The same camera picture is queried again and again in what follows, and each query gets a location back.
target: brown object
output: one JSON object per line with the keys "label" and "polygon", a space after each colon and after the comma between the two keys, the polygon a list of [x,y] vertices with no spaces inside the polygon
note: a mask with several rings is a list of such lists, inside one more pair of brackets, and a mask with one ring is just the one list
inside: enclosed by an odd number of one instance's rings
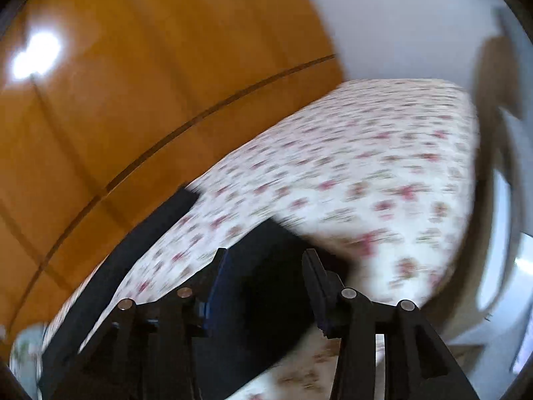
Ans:
{"label": "brown object", "polygon": [[[58,59],[15,80],[39,31]],[[10,340],[50,320],[181,184],[342,81],[308,0],[28,0],[0,62]]]}

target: silver rivet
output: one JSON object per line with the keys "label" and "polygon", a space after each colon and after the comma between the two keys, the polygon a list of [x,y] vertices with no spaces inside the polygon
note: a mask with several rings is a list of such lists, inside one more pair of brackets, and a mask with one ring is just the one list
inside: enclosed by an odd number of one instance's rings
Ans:
{"label": "silver rivet", "polygon": [[353,299],[357,296],[357,292],[353,288],[343,288],[342,292],[340,293],[343,295],[346,299]]}
{"label": "silver rivet", "polygon": [[121,299],[118,304],[117,304],[117,307],[119,310],[129,310],[133,305],[133,300],[130,299],[130,298],[125,298],[125,299]]}
{"label": "silver rivet", "polygon": [[190,298],[193,296],[193,289],[190,287],[182,287],[178,289],[178,296],[180,298]]}
{"label": "silver rivet", "polygon": [[416,308],[415,304],[407,299],[401,301],[400,306],[406,311],[413,311]]}

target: bed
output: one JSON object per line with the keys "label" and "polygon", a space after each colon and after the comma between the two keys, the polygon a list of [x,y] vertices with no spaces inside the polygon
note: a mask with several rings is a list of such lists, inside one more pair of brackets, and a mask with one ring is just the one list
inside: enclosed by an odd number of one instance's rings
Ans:
{"label": "bed", "polygon": [[[475,109],[450,82],[344,82],[190,183],[198,201],[134,264],[81,349],[121,299],[159,299],[268,218],[349,261],[347,284],[370,299],[422,306],[453,272],[477,144]],[[50,323],[42,351],[90,280]],[[383,348],[378,339],[378,361]],[[337,353],[314,328],[231,398],[326,398]]]}

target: white patterned cloth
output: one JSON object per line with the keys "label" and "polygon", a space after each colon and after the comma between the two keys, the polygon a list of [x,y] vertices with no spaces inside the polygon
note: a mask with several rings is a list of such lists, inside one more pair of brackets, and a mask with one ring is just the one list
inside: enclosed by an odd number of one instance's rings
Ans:
{"label": "white patterned cloth", "polygon": [[[159,299],[269,217],[350,260],[349,285],[371,300],[422,306],[453,269],[477,146],[474,107],[452,83],[345,82],[191,183],[201,197],[137,261],[87,339],[118,301]],[[232,398],[328,398],[337,346],[313,330]]]}

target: floral fabric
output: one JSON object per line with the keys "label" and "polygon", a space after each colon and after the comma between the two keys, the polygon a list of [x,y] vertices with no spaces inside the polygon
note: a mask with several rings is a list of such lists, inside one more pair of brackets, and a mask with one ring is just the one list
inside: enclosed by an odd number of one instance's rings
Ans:
{"label": "floral fabric", "polygon": [[[120,299],[159,299],[269,217],[350,260],[348,284],[370,299],[421,306],[453,267],[477,145],[475,110],[452,83],[345,82],[196,179],[202,196],[139,259],[92,333]],[[328,398],[337,346],[312,330],[232,398]]]}

